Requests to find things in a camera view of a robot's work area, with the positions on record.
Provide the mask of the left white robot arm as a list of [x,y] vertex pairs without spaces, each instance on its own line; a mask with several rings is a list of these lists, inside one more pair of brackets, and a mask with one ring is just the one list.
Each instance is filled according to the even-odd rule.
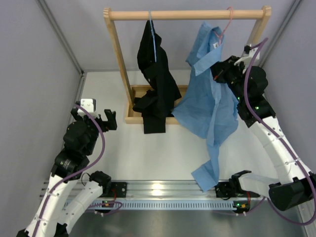
[[44,197],[31,223],[17,236],[67,237],[92,202],[111,193],[111,177],[95,171],[85,188],[65,204],[82,173],[96,164],[95,161],[90,163],[88,157],[97,139],[105,142],[105,132],[117,129],[116,112],[105,109],[104,113],[106,121],[100,114],[89,112],[86,106],[76,105],[71,110],[74,122],[67,127],[64,148],[55,158]]

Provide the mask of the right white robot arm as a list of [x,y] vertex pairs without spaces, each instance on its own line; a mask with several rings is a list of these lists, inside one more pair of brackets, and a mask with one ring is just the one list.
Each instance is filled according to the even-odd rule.
[[256,175],[245,170],[232,175],[230,191],[241,196],[246,191],[267,197],[280,211],[312,200],[316,176],[308,167],[300,169],[300,159],[284,146],[287,139],[278,126],[276,114],[263,93],[268,86],[266,72],[257,66],[250,69],[247,84],[248,100],[259,122],[247,108],[244,99],[245,65],[240,58],[231,56],[211,66],[214,81],[225,83],[238,100],[237,111],[246,126],[262,144],[277,173],[277,178]]

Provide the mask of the pink wire hanger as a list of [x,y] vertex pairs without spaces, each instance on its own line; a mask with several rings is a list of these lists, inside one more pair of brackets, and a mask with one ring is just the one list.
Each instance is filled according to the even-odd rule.
[[226,27],[222,30],[221,34],[219,35],[216,31],[214,31],[214,34],[216,35],[216,37],[218,38],[218,45],[222,44],[222,39],[224,37],[224,34],[227,30],[227,28],[229,27],[229,25],[231,24],[232,20],[233,20],[233,16],[234,16],[234,8],[232,6],[229,6],[227,8],[227,10],[230,11],[230,19],[229,22],[227,23]]

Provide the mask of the light blue shirt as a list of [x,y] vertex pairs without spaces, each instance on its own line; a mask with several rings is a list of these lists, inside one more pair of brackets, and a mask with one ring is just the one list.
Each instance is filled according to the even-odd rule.
[[219,27],[203,22],[186,62],[191,67],[187,91],[172,114],[194,135],[205,139],[209,161],[192,172],[206,192],[219,182],[219,151],[238,127],[237,98],[226,84],[214,81],[211,66],[221,61],[224,36]]

